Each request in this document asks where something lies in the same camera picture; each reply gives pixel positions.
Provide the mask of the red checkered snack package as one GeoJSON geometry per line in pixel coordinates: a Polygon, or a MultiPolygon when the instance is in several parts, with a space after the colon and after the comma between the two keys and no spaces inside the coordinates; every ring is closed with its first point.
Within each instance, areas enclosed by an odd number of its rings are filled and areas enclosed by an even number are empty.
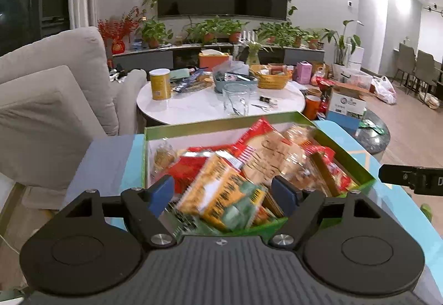
{"type": "Polygon", "coordinates": [[[174,193],[181,195],[197,177],[207,159],[212,155],[222,157],[229,165],[240,170],[243,162],[232,154],[228,145],[218,147],[189,147],[166,170],[174,181],[174,193]]]}

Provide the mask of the large red strawberry snack bag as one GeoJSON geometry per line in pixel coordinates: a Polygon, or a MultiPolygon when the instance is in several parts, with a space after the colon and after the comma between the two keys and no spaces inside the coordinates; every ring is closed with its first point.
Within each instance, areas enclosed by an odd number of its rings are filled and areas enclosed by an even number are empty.
{"type": "Polygon", "coordinates": [[[313,126],[299,124],[279,132],[261,118],[230,152],[240,161],[246,179],[255,184],[270,187],[272,179],[281,176],[295,188],[319,190],[327,197],[356,189],[357,183],[335,161],[336,152],[317,144],[314,133],[313,126]]]}

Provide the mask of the brown QR code snack packet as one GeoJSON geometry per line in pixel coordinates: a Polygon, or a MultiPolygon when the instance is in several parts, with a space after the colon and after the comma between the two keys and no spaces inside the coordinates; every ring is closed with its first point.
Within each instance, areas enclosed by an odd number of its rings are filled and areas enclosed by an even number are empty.
{"type": "Polygon", "coordinates": [[[163,138],[156,147],[153,157],[153,176],[157,176],[176,161],[176,151],[169,140],[163,138]]]}

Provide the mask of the round dark side table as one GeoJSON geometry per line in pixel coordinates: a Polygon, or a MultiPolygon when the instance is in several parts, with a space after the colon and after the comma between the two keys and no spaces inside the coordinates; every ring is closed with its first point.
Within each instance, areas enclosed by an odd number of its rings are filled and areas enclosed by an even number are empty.
{"type": "Polygon", "coordinates": [[[382,161],[391,139],[387,125],[371,110],[366,110],[364,118],[353,137],[379,162],[382,161]]]}

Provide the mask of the white plastic bag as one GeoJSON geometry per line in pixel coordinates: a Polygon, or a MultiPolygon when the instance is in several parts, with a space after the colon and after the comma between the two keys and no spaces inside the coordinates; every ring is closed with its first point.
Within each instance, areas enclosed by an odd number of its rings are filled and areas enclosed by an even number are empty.
{"type": "Polygon", "coordinates": [[[396,91],[390,80],[383,75],[382,77],[374,77],[372,79],[372,86],[375,89],[376,97],[388,105],[395,105],[397,103],[396,91]]]}

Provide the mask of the white blue cardboard box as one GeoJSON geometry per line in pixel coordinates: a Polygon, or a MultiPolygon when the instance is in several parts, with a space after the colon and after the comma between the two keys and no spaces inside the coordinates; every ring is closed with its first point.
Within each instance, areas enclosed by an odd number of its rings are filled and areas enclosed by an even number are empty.
{"type": "Polygon", "coordinates": [[[347,133],[354,135],[366,113],[366,101],[361,99],[362,92],[354,88],[334,86],[331,90],[326,119],[341,126],[347,133]]]}

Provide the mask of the green cardboard box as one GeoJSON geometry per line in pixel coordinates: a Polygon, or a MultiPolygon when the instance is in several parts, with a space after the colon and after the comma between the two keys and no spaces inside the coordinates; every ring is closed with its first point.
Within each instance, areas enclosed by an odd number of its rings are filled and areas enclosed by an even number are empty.
{"type": "MultiPolygon", "coordinates": [[[[247,131],[256,121],[258,116],[244,118],[230,118],[219,121],[209,121],[195,124],[183,124],[175,126],[147,127],[144,132],[144,184],[151,186],[153,180],[154,152],[163,139],[176,149],[192,146],[197,147],[223,147],[233,144],[247,131]]],[[[336,160],[345,170],[360,184],[352,192],[367,195],[375,184],[375,178],[363,165],[350,155],[345,149],[337,144],[330,136],[320,129],[315,130],[314,139],[321,145],[329,147],[336,152],[336,160]]],[[[163,206],[164,213],[161,220],[173,228],[170,230],[176,240],[181,241],[185,236],[209,236],[209,237],[245,237],[260,236],[264,242],[269,242],[279,232],[287,219],[281,218],[271,222],[269,225],[260,225],[239,232],[224,233],[211,230],[209,226],[203,225],[195,229],[187,228],[186,224],[173,215],[173,211],[163,206]]]]}

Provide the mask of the yellow green snack packet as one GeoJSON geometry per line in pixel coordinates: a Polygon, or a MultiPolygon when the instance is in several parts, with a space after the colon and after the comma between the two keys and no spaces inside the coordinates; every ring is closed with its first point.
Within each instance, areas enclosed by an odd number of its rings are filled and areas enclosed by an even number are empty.
{"type": "Polygon", "coordinates": [[[267,194],[267,188],[244,178],[218,155],[212,155],[176,205],[224,232],[248,229],[267,194]]]}

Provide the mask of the orange mug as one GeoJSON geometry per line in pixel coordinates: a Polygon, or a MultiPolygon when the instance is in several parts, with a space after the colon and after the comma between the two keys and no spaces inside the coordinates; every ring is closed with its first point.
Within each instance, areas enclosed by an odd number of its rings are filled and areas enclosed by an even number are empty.
{"type": "Polygon", "coordinates": [[[308,95],[305,98],[306,104],[303,110],[303,115],[309,120],[314,121],[318,115],[318,110],[321,104],[321,98],[314,95],[308,95]]]}

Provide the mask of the grey sofa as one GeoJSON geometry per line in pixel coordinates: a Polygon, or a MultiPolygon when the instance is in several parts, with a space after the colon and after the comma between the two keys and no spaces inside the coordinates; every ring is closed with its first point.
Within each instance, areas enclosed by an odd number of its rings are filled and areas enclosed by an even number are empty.
{"type": "Polygon", "coordinates": [[[58,210],[90,144],[134,135],[144,70],[113,84],[96,27],[63,31],[1,56],[1,173],[22,203],[58,210]]]}

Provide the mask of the pink box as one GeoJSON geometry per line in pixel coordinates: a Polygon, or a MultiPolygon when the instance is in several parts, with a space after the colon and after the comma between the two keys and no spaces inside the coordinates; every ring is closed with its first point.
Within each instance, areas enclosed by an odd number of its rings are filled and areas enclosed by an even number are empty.
{"type": "Polygon", "coordinates": [[[309,84],[311,81],[312,65],[307,61],[299,62],[296,65],[296,82],[299,84],[309,84]]]}

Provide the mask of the round white coffee table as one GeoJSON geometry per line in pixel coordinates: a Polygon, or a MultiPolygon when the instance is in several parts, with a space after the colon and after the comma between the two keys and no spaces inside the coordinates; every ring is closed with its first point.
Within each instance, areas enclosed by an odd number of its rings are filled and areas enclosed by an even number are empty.
{"type": "MultiPolygon", "coordinates": [[[[193,93],[174,94],[166,100],[154,100],[150,83],[137,95],[137,106],[150,121],[160,124],[177,125],[226,118],[224,97],[214,87],[193,93]]],[[[305,98],[298,86],[288,82],[282,90],[258,88],[250,97],[249,115],[301,112],[305,98]]]]}

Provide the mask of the yellow cylindrical can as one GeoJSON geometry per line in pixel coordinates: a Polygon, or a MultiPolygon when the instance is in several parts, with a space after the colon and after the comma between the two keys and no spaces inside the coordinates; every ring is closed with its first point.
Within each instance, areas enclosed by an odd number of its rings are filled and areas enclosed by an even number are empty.
{"type": "Polygon", "coordinates": [[[169,69],[150,71],[150,84],[154,100],[162,101],[171,98],[170,74],[171,70],[169,69]]]}

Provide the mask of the yellow woven basket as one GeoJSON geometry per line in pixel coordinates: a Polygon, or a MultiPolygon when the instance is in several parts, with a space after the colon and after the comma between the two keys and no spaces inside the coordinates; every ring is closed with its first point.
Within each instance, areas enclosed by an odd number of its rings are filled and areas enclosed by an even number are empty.
{"type": "Polygon", "coordinates": [[[257,78],[257,86],[265,90],[284,89],[293,75],[293,71],[284,64],[251,65],[249,70],[257,78]]]}

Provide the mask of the clear glass cup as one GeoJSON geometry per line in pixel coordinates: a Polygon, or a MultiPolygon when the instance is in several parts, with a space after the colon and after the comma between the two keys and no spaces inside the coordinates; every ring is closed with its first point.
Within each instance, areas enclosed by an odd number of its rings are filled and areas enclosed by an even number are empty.
{"type": "Polygon", "coordinates": [[[243,84],[226,84],[222,91],[224,113],[227,117],[244,117],[249,114],[250,88],[243,84]]]}

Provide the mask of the black tv cabinet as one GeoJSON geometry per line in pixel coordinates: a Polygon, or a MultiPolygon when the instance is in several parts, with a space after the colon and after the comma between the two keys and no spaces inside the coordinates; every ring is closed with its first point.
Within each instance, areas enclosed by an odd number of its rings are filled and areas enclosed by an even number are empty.
{"type": "MultiPolygon", "coordinates": [[[[150,70],[166,68],[178,70],[182,68],[199,67],[200,55],[207,58],[209,69],[226,57],[232,60],[246,62],[249,49],[243,45],[231,43],[214,43],[211,45],[187,44],[182,46],[163,46],[160,48],[143,48],[140,50],[127,50],[122,54],[113,55],[113,65],[121,66],[124,70],[150,70]]],[[[281,48],[269,46],[259,50],[258,59],[260,64],[280,63],[295,66],[299,62],[323,62],[325,51],[309,48],[281,48]]]]}

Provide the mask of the grey blue tray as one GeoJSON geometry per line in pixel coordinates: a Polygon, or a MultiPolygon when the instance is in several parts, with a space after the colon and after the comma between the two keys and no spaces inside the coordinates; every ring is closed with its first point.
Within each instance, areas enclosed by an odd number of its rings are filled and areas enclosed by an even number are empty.
{"type": "Polygon", "coordinates": [[[238,74],[234,72],[213,72],[212,79],[215,84],[215,92],[222,93],[227,84],[242,84],[256,89],[258,79],[252,75],[238,74]]]}

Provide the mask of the orange storage box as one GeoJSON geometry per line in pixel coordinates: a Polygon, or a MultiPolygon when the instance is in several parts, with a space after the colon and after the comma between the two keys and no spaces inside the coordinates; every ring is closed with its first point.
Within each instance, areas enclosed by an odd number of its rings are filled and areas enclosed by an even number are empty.
{"type": "Polygon", "coordinates": [[[199,68],[207,71],[212,69],[230,59],[231,55],[213,49],[203,49],[198,56],[199,68]]]}

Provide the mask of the red flower arrangement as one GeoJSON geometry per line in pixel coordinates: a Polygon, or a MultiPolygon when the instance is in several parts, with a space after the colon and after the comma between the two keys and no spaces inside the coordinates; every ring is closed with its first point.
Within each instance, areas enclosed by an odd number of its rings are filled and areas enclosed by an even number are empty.
{"type": "Polygon", "coordinates": [[[134,6],[128,13],[123,13],[119,18],[100,19],[98,31],[104,41],[104,45],[110,45],[112,55],[125,52],[125,37],[130,38],[139,28],[143,13],[134,6]]]}

